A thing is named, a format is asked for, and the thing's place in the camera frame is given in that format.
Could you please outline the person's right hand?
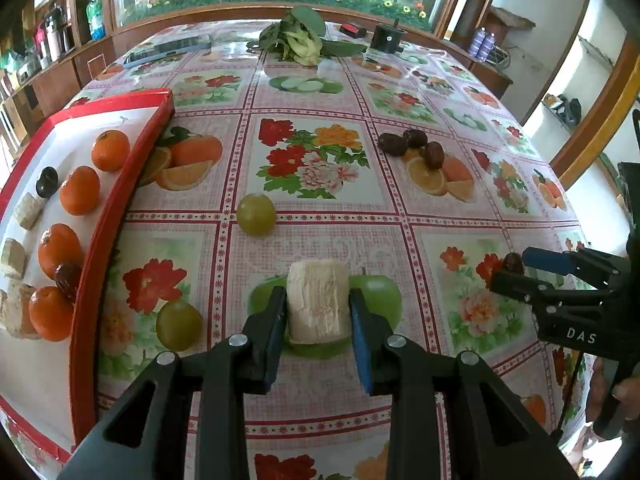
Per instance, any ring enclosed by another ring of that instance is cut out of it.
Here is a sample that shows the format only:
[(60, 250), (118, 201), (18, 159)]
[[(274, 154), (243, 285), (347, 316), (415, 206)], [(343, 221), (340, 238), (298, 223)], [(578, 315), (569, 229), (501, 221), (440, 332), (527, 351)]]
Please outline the person's right hand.
[[(593, 363), (590, 389), (586, 406), (586, 422), (594, 422), (601, 413), (602, 406), (608, 396), (610, 386), (604, 377), (604, 359), (597, 358)], [(640, 379), (638, 375), (631, 376), (621, 382), (615, 389), (613, 396), (620, 401), (625, 409), (625, 430), (634, 436), (639, 435), (640, 412)]]

